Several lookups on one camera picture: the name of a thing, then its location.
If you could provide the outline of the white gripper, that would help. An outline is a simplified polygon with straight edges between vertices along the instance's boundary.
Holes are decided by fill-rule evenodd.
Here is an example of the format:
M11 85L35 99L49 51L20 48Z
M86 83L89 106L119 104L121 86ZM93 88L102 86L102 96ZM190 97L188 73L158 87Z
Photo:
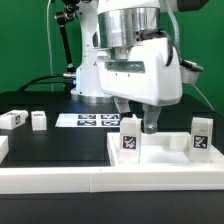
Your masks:
M127 99L144 103L143 131L147 134L157 132L160 106L177 104L182 96L178 55L173 48L167 64L168 47L167 38L154 38L133 47L127 61L112 60L109 50L97 54L103 92L116 96L114 103L121 119L132 116Z

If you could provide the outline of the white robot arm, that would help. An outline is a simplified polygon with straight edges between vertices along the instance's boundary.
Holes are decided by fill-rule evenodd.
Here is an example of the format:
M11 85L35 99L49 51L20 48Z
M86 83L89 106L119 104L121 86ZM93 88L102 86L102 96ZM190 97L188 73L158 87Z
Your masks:
M83 56L77 100L113 101L123 118L131 101L143 106L143 131L157 131L163 106L177 104L182 86L203 68L180 53L177 12L202 9L209 0L81 0Z

